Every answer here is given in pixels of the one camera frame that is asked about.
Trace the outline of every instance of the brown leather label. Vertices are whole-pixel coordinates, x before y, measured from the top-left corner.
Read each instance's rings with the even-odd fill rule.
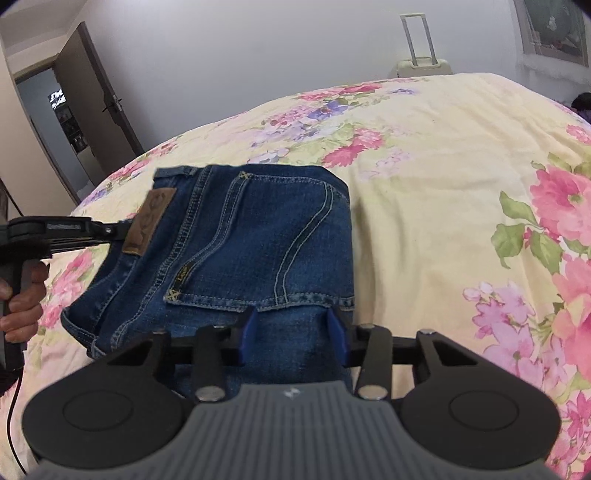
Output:
[[[148,196],[127,232],[123,243],[123,253],[141,257],[146,252],[152,235],[176,191],[177,189],[163,188],[148,192]]]

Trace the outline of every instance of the yellow bedsheet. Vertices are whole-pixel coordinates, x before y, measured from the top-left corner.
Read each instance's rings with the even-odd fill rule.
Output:
[[[492,74],[384,80],[307,92],[205,125],[105,180],[74,212],[132,216],[154,170],[182,164],[318,164],[349,186],[356,320],[414,336],[430,327],[544,390],[560,406],[548,460],[591,468],[591,126]],[[89,360],[59,314],[90,283],[106,246],[51,260],[13,419]],[[407,370],[395,392],[411,387]],[[14,389],[0,399],[5,424]],[[0,434],[0,473],[19,476]]]

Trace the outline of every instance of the human hand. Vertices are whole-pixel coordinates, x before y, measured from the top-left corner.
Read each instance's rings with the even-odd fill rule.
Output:
[[[0,319],[0,330],[6,332],[7,342],[27,342],[37,333],[37,321],[43,315],[40,301],[47,293],[44,282],[48,276],[48,266],[39,262],[31,269],[31,285],[10,300],[11,312]],[[11,297],[12,288],[0,278],[0,301]]]

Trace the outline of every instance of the stitching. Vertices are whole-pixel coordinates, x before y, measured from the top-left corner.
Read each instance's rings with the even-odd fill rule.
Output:
[[[227,297],[211,297],[211,296],[207,296],[207,295],[196,295],[193,293],[182,293],[181,294],[183,297],[192,297],[195,299],[211,299],[211,300],[227,300],[227,301],[236,301],[238,303],[243,303],[243,304],[252,304],[252,300],[241,300],[241,299],[229,299]],[[352,295],[350,297],[338,297],[335,295],[328,295],[326,293],[319,293],[317,291],[302,291],[302,292],[297,292],[297,293],[290,293],[289,295],[318,295],[320,297],[328,297],[331,299],[339,299],[339,301],[344,301],[344,302],[349,302],[349,301],[353,301],[355,299],[355,296]],[[273,301],[275,300],[274,298],[270,298],[270,299],[264,299],[264,300],[257,300],[257,303],[265,303],[268,301]]]
[[[279,296],[277,295],[277,284],[279,283],[279,274],[281,273],[281,270],[283,269],[283,265],[285,263],[285,260],[287,259],[287,255],[289,254],[289,252],[291,251],[291,247],[294,246],[294,244],[298,241],[298,238],[300,237],[300,235],[302,235],[304,233],[304,231],[310,226],[310,224],[314,221],[314,219],[320,214],[320,212],[322,212],[322,210],[324,210],[324,207],[326,206],[326,202],[328,200],[328,189],[326,188],[326,185],[324,185],[324,203],[322,204],[322,207],[320,207],[320,210],[318,210],[314,216],[308,221],[308,223],[305,225],[305,227],[300,231],[300,233],[298,233],[295,238],[293,239],[293,241],[291,242],[291,245],[289,246],[289,248],[286,250],[285,255],[283,255],[283,260],[281,260],[281,265],[279,265],[279,270],[277,270],[277,275],[275,276],[275,285],[273,286],[273,293],[275,294],[275,303],[277,305],[279,305]]]
[[[236,218],[236,207],[242,197],[242,191],[244,190],[246,183],[247,183],[247,179],[243,179],[242,183],[240,184],[239,188],[238,188],[238,192],[236,192],[236,197],[234,198],[234,203],[232,205],[232,208],[230,210],[230,214],[229,214],[229,219],[226,220],[225,225],[226,228],[224,230],[224,233],[222,235],[222,238],[220,239],[220,241],[217,243],[217,245],[215,245],[214,247],[212,247],[211,251],[206,252],[203,254],[203,256],[201,257],[201,259],[199,260],[199,263],[195,263],[193,265],[193,268],[191,269],[191,271],[187,274],[187,277],[185,278],[185,280],[183,281],[182,285],[184,285],[184,283],[189,279],[191,273],[200,265],[203,265],[203,263],[209,258],[211,257],[215,252],[217,252],[222,245],[225,243],[226,239],[228,238],[228,233],[230,232],[230,228],[233,225],[233,221]]]
[[[226,216],[226,211],[228,209],[228,203],[230,202],[230,198],[232,198],[232,196],[234,196],[233,190],[236,187],[236,183],[238,183],[238,182],[240,182],[240,185],[239,185],[238,192],[236,192],[236,196],[234,198],[234,203],[231,208],[230,219],[226,220],[225,216]],[[209,242],[209,244],[205,248],[203,248],[200,252],[196,253],[194,256],[192,256],[189,260],[187,260],[185,262],[184,265],[186,265],[190,262],[194,262],[194,263],[193,263],[193,266],[191,267],[191,269],[189,269],[189,271],[187,272],[187,275],[185,276],[184,280],[179,285],[179,288],[182,288],[185,285],[187,280],[190,278],[191,274],[195,271],[195,268],[197,268],[199,265],[202,265],[203,262],[205,262],[211,255],[213,255],[221,247],[221,243],[223,243],[223,241],[227,238],[228,230],[229,230],[230,224],[231,224],[231,219],[233,217],[233,214],[236,209],[236,204],[240,198],[240,194],[241,194],[245,184],[246,184],[246,178],[241,177],[240,175],[238,177],[234,178],[234,180],[232,180],[232,183],[228,187],[228,193],[226,194],[226,198],[224,199],[222,213],[220,215],[220,223],[217,226],[216,234],[213,236],[212,241]],[[222,234],[222,239],[216,245],[217,238],[220,236],[222,229],[224,229],[224,233]]]
[[[291,268],[291,266],[293,265],[293,262],[296,260],[297,254],[299,253],[300,249],[303,247],[303,245],[306,243],[306,241],[310,238],[310,236],[316,231],[316,229],[322,224],[322,222],[324,221],[324,219],[326,217],[328,217],[328,215],[330,214],[330,212],[332,212],[332,207],[333,207],[333,201],[334,201],[335,197],[332,194],[332,190],[330,191],[330,207],[328,212],[326,212],[324,214],[324,216],[318,221],[318,223],[316,223],[316,225],[314,226],[314,228],[310,231],[310,233],[308,233],[308,235],[306,236],[306,238],[304,238],[304,240],[299,244],[298,248],[295,251],[295,254],[293,255],[293,257],[291,257],[291,262],[290,264],[287,266],[287,270],[285,271],[285,273],[283,274],[283,282],[282,282],[282,286],[283,286],[283,295],[285,297],[285,302],[287,303],[287,290],[285,289],[285,279],[287,278],[287,274],[289,273],[289,270]]]
[[[64,321],[64,312],[63,311],[62,311],[60,317],[61,317],[62,326],[63,326],[63,321]],[[70,321],[70,319],[68,319],[67,317],[65,318],[65,320],[67,322],[68,327],[66,328],[64,326],[64,329],[66,329],[66,331],[68,331],[68,333],[70,333],[68,329],[71,329],[75,334],[80,335],[81,337],[86,338],[87,340],[90,340],[91,343],[95,340],[95,336],[94,335],[91,335],[87,331],[85,331],[85,330],[81,329],[80,327],[74,325]]]
[[[340,197],[342,197],[343,200],[347,202],[347,204],[349,204],[349,199],[346,197],[345,194],[343,194],[337,187],[324,180],[313,179],[309,177],[281,177],[272,175],[257,175],[256,173],[253,173],[252,176],[256,179],[261,179],[263,181],[274,181],[277,183],[320,183],[325,187],[330,187],[331,189],[333,189]]]
[[[211,172],[212,172],[212,168],[205,167],[202,170],[201,174],[198,176],[198,178],[195,182],[195,186],[193,187],[193,192],[191,194],[189,208],[187,208],[187,216],[185,216],[183,223],[181,224],[181,228],[178,232],[177,240],[175,241],[175,243],[173,245],[170,255],[162,263],[162,265],[160,265],[160,268],[158,269],[158,273],[156,275],[156,280],[154,281],[154,284],[152,285],[152,287],[150,287],[150,289],[148,290],[148,293],[144,296],[144,298],[140,302],[139,307],[138,307],[138,311],[135,313],[135,315],[132,318],[130,318],[126,322],[122,323],[117,328],[115,333],[113,334],[113,337],[111,339],[111,346],[114,349],[117,348],[117,346],[119,344],[119,340],[122,337],[122,335],[124,334],[124,331],[126,331],[126,329],[129,327],[129,325],[132,322],[136,321],[139,318],[139,316],[144,312],[145,308],[148,306],[148,303],[152,300],[152,298],[154,297],[154,294],[156,293],[156,291],[160,288],[160,286],[164,282],[166,275],[168,274],[168,271],[170,270],[170,267],[172,266],[173,262],[185,250],[185,248],[187,246],[187,238],[189,236],[189,233],[193,229],[196,218],[199,217],[199,213],[200,213],[201,205],[202,205],[202,199],[204,196],[204,191],[205,191],[207,185],[209,184]]]

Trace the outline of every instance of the blue denim jeans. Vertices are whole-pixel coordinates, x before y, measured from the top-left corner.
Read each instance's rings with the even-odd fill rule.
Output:
[[[154,188],[174,188],[142,256],[111,245],[88,290],[66,308],[66,330],[100,358],[148,332],[193,335],[259,311],[254,352],[228,367],[242,383],[347,380],[326,309],[353,310],[347,186],[322,167],[245,165],[160,169]],[[189,369],[170,385],[189,389]]]

